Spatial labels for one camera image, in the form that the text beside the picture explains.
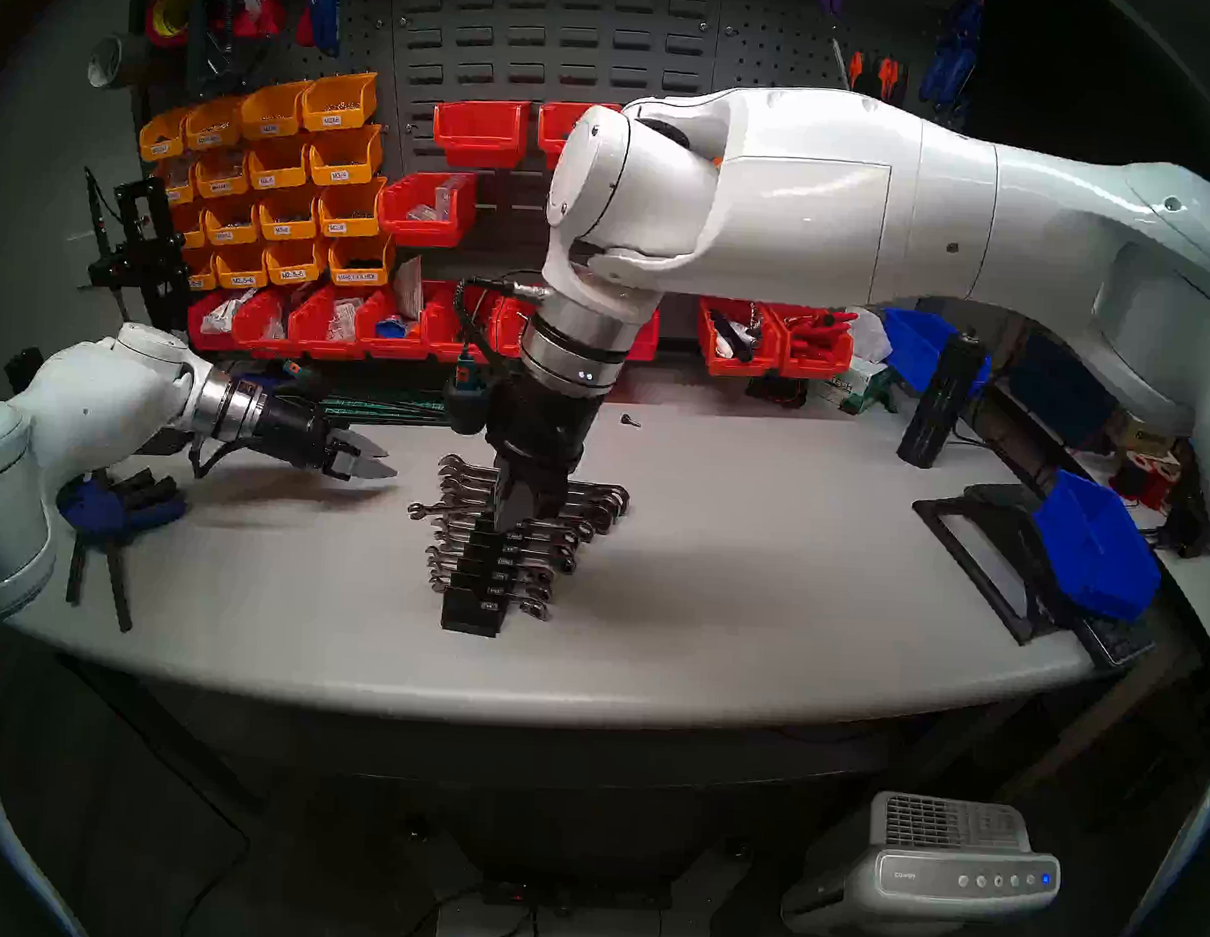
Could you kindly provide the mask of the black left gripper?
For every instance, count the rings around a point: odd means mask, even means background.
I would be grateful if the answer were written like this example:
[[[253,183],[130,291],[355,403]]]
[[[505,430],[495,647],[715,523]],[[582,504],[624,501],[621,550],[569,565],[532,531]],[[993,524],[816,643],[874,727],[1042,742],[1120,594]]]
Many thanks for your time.
[[[333,418],[316,401],[263,393],[258,408],[253,452],[298,469],[317,469],[332,478],[391,479],[398,475],[384,462],[386,449],[355,430],[348,435],[350,422]]]

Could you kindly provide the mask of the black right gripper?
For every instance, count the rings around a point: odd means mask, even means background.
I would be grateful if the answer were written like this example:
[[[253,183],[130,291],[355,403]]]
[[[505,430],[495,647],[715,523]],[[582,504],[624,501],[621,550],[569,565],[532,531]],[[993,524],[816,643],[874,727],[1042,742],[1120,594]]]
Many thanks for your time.
[[[574,397],[549,389],[525,368],[494,383],[485,438],[496,450],[492,527],[522,523],[522,471],[514,462],[574,472],[584,453],[603,396]]]

